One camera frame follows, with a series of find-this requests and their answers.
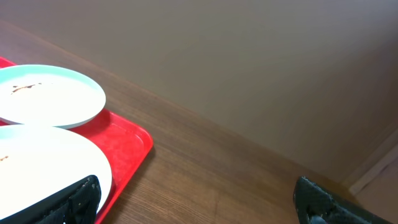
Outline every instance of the beige wall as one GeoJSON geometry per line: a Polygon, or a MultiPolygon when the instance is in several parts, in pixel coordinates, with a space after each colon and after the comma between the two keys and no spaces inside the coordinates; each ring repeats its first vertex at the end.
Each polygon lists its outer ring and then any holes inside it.
{"type": "Polygon", "coordinates": [[[397,124],[395,0],[0,6],[0,18],[333,180],[397,124]]]}

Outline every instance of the table surface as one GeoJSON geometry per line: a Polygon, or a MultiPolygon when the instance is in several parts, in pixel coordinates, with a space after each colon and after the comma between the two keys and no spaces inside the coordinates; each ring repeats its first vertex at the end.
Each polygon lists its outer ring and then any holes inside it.
{"type": "Polygon", "coordinates": [[[106,92],[107,109],[153,136],[154,148],[104,223],[298,223],[292,193],[301,175],[349,197],[326,178],[20,28],[0,21],[0,34],[0,56],[88,75],[106,92]]]}

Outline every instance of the plastic tray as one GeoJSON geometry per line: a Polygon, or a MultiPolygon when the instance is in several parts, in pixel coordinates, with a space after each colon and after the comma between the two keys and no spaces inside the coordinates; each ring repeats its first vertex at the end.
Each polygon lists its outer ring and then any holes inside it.
{"type": "MultiPolygon", "coordinates": [[[[13,65],[15,63],[0,57],[0,68],[13,65]]],[[[95,143],[111,164],[113,182],[108,199],[97,214],[95,223],[99,224],[152,148],[153,139],[142,127],[106,109],[71,131],[95,143]]]]}

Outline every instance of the wood grain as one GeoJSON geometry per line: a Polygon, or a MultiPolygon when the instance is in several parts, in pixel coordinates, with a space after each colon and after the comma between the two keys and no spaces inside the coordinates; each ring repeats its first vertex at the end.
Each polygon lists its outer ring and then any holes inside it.
{"type": "Polygon", "coordinates": [[[1,56],[88,75],[104,88],[107,109],[153,135],[155,147],[104,223],[298,223],[292,193],[301,175],[349,197],[332,181],[24,30],[0,21],[0,34],[1,56]]]}

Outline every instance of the white plate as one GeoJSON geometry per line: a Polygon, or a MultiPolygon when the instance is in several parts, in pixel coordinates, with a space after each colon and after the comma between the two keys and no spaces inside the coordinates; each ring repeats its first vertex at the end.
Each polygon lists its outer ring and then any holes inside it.
{"type": "Polygon", "coordinates": [[[96,175],[104,205],[112,184],[111,166],[86,138],[61,128],[0,127],[0,220],[96,175]]]}
{"type": "Polygon", "coordinates": [[[103,89],[89,77],[50,65],[0,69],[0,118],[9,124],[74,128],[105,105],[103,89]]]}

